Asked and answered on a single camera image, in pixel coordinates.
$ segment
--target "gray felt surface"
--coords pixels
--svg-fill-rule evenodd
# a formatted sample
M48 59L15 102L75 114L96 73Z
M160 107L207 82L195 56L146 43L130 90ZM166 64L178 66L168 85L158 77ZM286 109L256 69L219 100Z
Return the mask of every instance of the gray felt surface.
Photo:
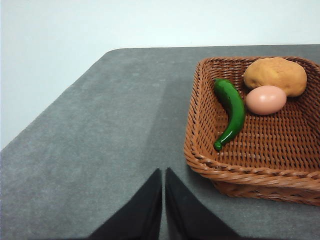
M186 165L193 74L213 56L320 64L320 45L107 52L1 152L2 239L86 237L167 167L241 236L320 239L320 207L221 195ZM168 239L165 210L160 239Z

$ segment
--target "egg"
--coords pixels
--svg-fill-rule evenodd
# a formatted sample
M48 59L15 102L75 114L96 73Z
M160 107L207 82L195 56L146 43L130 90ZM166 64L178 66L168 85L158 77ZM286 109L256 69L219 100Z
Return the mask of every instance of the egg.
M287 102L286 93L277 86L260 86L248 93L245 104L250 112L258 115L274 114Z

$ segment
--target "wicker basket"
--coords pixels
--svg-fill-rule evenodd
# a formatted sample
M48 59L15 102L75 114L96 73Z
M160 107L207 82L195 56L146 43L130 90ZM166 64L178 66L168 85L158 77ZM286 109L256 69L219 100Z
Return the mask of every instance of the wicker basket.
M237 137L220 152L213 147L228 124L213 79L229 79L244 98L249 90L242 74L260 58L265 57L212 57L197 64L184 143L187 164L231 197L320 206L320 68L314 62L283 57L304 67L305 92L288 97L275 114L247 112Z

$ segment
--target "green chili pepper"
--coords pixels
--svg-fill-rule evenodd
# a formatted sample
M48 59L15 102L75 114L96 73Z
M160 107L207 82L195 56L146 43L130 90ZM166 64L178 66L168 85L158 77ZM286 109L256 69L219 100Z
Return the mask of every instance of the green chili pepper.
M243 128L246 114L244 102L235 86L227 79L216 78L214 93L226 110L229 123L222 135L215 141L214 148L220 151Z

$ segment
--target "fake vegetable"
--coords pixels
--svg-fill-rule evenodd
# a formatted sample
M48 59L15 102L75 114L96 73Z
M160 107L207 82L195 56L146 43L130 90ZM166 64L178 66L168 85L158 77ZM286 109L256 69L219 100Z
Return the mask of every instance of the fake vegetable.
M282 57L258 59L243 74L245 85L250 89L261 86L281 88L288 97L301 95L307 86L307 74L298 63Z
M216 78L214 93L229 117L228 126L213 144L214 148L220 151L223 145L231 141L241 131L246 114L244 102L235 86L229 80Z

